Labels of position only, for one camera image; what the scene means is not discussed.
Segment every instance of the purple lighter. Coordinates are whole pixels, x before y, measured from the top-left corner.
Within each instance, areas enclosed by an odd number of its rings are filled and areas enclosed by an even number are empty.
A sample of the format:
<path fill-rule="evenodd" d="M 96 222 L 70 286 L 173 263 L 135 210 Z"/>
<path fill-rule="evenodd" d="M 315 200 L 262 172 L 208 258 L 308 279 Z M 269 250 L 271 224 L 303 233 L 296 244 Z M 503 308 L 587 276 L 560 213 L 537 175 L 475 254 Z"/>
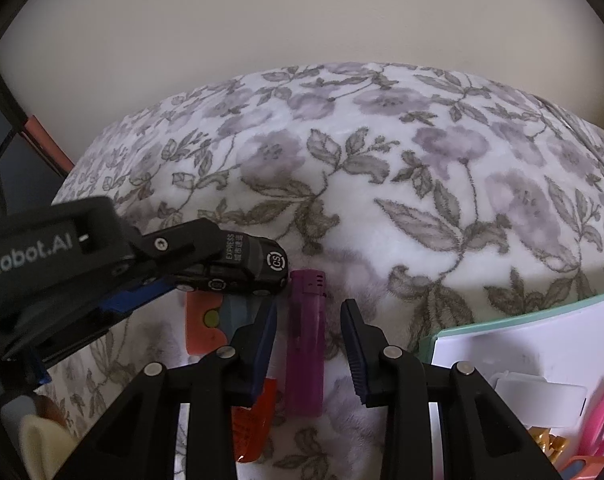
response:
<path fill-rule="evenodd" d="M 320 416 L 324 397 L 325 274 L 314 269 L 293 270 L 290 290 L 284 409 L 288 416 Z"/>

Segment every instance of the yellow-green circle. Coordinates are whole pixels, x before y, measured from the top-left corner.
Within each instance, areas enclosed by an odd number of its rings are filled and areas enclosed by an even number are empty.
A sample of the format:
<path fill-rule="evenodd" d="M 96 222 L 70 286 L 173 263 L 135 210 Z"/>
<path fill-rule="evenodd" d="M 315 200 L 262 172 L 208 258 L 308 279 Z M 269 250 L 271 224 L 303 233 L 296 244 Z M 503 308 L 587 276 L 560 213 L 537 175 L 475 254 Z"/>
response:
<path fill-rule="evenodd" d="M 215 328 L 220 324 L 220 314 L 216 310 L 209 310 L 204 315 L 204 324 L 209 328 Z"/>

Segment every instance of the pink scissors handle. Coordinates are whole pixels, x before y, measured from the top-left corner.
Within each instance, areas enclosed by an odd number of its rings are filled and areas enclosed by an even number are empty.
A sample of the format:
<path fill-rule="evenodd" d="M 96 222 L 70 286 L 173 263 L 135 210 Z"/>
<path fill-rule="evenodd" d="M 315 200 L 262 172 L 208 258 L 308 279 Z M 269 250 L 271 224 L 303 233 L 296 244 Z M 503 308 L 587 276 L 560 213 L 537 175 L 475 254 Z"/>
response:
<path fill-rule="evenodd" d="M 599 401 L 593 413 L 588 417 L 581 440 L 579 441 L 578 454 L 588 456 L 602 456 L 604 454 L 604 396 Z"/>

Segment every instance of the beige wall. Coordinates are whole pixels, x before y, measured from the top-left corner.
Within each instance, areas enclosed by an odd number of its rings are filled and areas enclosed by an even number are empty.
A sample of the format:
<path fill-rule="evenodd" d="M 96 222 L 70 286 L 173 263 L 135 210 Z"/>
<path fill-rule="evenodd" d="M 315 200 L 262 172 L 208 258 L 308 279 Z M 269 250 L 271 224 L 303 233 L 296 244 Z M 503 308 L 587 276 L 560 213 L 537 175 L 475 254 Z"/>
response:
<path fill-rule="evenodd" d="M 10 88 L 74 160 L 175 92 L 329 60 L 473 72 L 604 127 L 604 26 L 583 0 L 31 0 L 0 43 Z"/>

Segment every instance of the floral fabric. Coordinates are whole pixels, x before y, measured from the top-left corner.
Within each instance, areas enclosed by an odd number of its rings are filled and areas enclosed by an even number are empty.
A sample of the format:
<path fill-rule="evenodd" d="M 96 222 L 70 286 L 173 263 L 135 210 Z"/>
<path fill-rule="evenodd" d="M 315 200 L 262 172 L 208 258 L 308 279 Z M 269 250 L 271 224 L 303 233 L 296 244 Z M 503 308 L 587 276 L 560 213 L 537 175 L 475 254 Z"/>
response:
<path fill-rule="evenodd" d="M 275 238 L 292 268 L 326 272 L 324 415 L 288 420 L 278 409 L 240 478 L 379 476 L 384 412 L 355 397 L 345 298 L 413 349 L 442 328 L 604 292 L 604 131 L 464 73 L 348 62 L 183 92 L 106 128 L 57 200 L 94 194 L 144 233 L 208 218 Z M 147 362 L 193 359 L 182 301 L 160 298 L 52 369 L 46 392 L 73 431 L 83 435 Z M 281 317 L 279 380 L 284 327 Z"/>

